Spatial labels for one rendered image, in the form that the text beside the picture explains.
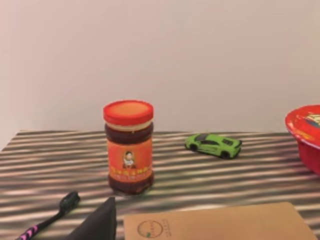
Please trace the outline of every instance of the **cardboard box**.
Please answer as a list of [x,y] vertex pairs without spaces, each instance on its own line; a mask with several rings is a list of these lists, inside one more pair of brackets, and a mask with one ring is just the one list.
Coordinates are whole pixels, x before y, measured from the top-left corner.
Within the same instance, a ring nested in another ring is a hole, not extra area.
[[290,203],[134,214],[125,240],[317,240]]

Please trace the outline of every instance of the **toy car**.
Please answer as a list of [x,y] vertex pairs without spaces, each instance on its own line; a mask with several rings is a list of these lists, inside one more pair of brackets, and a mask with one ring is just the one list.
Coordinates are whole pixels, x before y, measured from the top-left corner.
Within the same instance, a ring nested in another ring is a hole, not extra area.
[[237,157],[241,146],[241,140],[235,140],[212,133],[195,134],[185,140],[186,149],[218,156],[223,159],[233,159]]

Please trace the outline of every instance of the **red lid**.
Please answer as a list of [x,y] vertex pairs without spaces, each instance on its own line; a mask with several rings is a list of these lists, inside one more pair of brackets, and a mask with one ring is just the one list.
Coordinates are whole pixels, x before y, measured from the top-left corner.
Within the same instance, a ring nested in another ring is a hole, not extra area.
[[285,117],[285,125],[297,139],[320,149],[320,105],[293,110]]
[[107,123],[120,126],[144,124],[154,117],[151,104],[139,100],[115,101],[103,108],[103,118]]

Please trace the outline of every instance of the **orange label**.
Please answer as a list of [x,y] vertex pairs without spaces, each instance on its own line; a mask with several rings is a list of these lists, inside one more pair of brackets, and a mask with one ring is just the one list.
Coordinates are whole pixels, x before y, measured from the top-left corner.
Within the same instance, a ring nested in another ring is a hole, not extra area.
[[131,145],[107,140],[109,175],[126,183],[143,181],[152,174],[152,139]]

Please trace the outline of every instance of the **striped tablecloth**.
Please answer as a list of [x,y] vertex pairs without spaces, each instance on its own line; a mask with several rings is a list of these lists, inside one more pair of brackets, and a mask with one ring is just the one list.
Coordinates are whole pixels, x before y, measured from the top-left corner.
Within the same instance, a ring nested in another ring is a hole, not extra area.
[[[289,201],[320,236],[320,178],[300,162],[287,133],[221,133],[243,140],[237,159],[185,150],[190,133],[159,132],[153,138],[155,184],[146,195],[118,196],[117,240],[126,214],[182,211]],[[70,191],[79,207],[35,239],[69,234],[112,191],[107,182],[102,131],[21,131],[0,153],[0,239],[13,240],[54,215]]]

